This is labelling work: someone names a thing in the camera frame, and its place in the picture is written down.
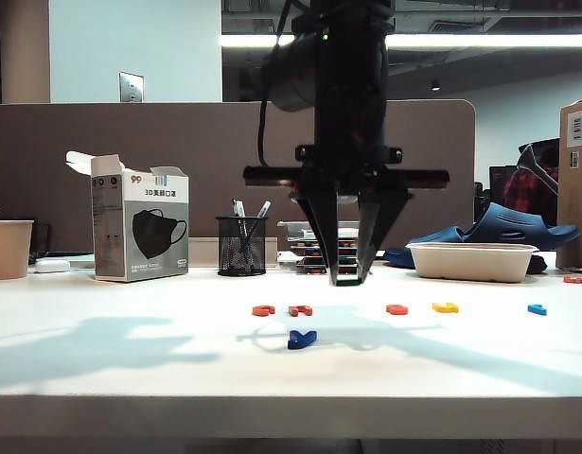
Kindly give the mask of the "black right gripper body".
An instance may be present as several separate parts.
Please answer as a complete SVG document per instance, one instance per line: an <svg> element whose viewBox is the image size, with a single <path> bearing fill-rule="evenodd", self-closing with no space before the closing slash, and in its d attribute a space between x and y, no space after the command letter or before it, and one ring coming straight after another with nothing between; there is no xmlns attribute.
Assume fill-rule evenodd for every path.
<svg viewBox="0 0 582 454"><path fill-rule="evenodd" d="M300 166L247 166L244 181L251 186L287 186L296 190L333 188L339 192L442 189L450 182L446 170L403 169L401 148L380 146L381 161L371 163L360 154L326 154L315 145L299 145Z"/></svg>

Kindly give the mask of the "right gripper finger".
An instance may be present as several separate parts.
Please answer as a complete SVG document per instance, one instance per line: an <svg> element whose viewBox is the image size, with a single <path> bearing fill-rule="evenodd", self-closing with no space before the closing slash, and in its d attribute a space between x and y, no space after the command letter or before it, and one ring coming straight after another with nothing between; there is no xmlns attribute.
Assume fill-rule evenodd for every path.
<svg viewBox="0 0 582 454"><path fill-rule="evenodd" d="M358 198L360 219L357 276L362 284L384 238L412 195L407 190L364 190Z"/></svg>
<svg viewBox="0 0 582 454"><path fill-rule="evenodd" d="M296 201L318 240L330 283L336 286L339 269L337 193L333 189L304 189L298 192Z"/></svg>

